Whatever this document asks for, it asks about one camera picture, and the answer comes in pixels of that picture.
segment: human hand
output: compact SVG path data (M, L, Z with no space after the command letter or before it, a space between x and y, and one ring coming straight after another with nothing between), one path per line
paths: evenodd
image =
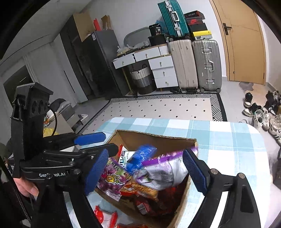
M34 183L26 180L25 178L14 178L14 181L18 187L18 190L20 191L21 194L23 194L26 197L30 197L30 194L34 196L38 196L39 190L35 186Z

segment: teal suitcase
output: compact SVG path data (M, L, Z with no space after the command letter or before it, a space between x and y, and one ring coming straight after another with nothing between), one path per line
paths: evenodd
M186 34L189 35L184 14L176 0L164 1L158 3L158 6L170 35L175 37L184 37Z

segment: blue snack package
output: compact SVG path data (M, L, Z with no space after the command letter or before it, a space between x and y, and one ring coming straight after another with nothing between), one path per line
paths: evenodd
M142 162L151 158L157 150L152 145L143 145L133 154L133 156L126 163L126 170L129 174L133 175L137 170L143 167Z

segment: refrigerator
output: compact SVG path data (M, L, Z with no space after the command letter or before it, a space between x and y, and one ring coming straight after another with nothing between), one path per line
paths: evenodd
M116 59L118 46L113 30L95 31L82 42L94 90L106 99L121 97L129 92L122 69L115 69L112 63Z

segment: white drawer unit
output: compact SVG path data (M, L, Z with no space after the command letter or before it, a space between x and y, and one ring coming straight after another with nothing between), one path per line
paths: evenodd
M118 58L117 60L113 61L115 69L130 65L132 63L135 63L133 54L122 56L122 57Z
M160 51L158 47L152 47L144 49L143 51L138 51L134 53L136 62L145 60L145 59L151 59L157 56L160 56Z
M171 55L150 59L148 60L148 62L152 70L166 68L166 67L174 67L174 63Z
M178 86L178 80L176 77L155 78L155 83L156 83L157 88Z
M163 69L156 69L153 70L154 78L162 78L162 77L175 77L176 78L176 71L174 67L166 67Z

